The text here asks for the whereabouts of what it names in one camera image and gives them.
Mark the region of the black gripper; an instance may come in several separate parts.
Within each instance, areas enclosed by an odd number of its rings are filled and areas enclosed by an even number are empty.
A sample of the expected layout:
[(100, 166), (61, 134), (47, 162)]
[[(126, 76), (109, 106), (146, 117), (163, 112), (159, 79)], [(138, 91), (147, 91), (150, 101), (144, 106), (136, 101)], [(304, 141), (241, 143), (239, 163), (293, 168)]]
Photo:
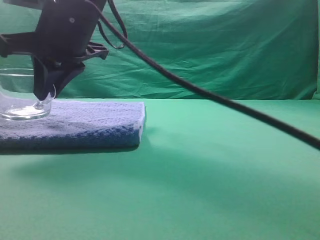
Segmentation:
[(7, 0), (6, 4), (41, 10), (33, 32), (1, 34), (0, 55), (30, 55), (33, 93), (44, 101), (49, 94), (48, 70), (40, 59), (63, 63), (55, 78), (55, 98), (85, 70), (85, 60), (108, 56), (108, 49), (91, 41), (104, 9), (104, 0)]

